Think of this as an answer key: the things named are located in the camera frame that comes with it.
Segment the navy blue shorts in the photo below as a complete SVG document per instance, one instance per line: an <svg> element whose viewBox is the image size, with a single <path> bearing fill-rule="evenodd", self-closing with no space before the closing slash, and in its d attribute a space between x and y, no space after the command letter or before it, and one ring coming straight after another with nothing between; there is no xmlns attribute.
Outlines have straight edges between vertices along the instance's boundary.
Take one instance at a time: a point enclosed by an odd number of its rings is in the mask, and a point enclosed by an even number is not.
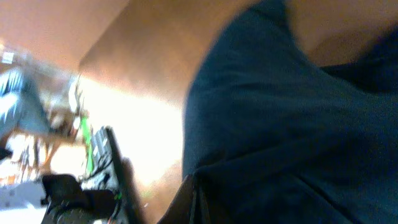
<svg viewBox="0 0 398 224"><path fill-rule="evenodd" d="M397 30L318 67L288 21L286 1L261 1L210 50L162 223L397 222Z"/></svg>

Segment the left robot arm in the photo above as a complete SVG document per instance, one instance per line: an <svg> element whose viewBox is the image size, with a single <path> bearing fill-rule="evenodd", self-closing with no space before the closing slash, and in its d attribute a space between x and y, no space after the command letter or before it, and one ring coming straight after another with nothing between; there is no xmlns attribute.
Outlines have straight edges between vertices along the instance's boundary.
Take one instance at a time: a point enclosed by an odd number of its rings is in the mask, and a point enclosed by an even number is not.
<svg viewBox="0 0 398 224"><path fill-rule="evenodd" d="M142 223L112 128L97 131L91 145L96 169L88 177L41 178L45 190L41 204L47 207L42 224Z"/></svg>

